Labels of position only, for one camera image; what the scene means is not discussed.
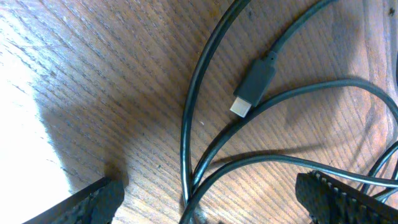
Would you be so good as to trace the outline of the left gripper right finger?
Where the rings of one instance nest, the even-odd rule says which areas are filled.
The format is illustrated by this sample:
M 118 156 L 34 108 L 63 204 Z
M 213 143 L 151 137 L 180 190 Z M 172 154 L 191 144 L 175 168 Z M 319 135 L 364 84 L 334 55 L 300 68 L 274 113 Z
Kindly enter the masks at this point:
M 298 202 L 314 223 L 397 223 L 397 210 L 319 171 L 299 173 Z

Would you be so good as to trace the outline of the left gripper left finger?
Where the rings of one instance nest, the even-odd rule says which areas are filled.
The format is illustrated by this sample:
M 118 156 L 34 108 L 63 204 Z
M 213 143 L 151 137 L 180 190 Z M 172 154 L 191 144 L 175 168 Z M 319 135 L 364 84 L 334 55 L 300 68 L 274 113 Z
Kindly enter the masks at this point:
M 123 181 L 103 177 L 27 223 L 111 223 L 123 201 Z

